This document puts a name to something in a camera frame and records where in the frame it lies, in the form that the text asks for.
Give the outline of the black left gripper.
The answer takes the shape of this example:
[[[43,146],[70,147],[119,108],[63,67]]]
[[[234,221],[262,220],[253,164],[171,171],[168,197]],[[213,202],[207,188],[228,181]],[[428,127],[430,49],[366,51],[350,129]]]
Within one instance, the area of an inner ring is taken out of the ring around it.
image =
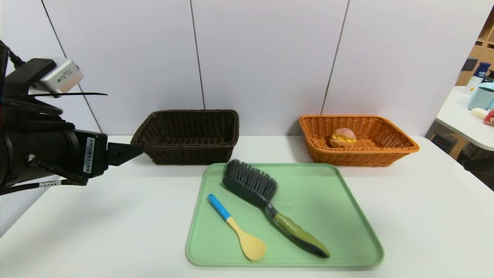
[[[144,153],[143,146],[107,143],[107,135],[79,129],[35,130],[27,134],[21,148],[27,160],[21,181],[52,175],[81,181],[102,175],[107,165],[120,166]]]

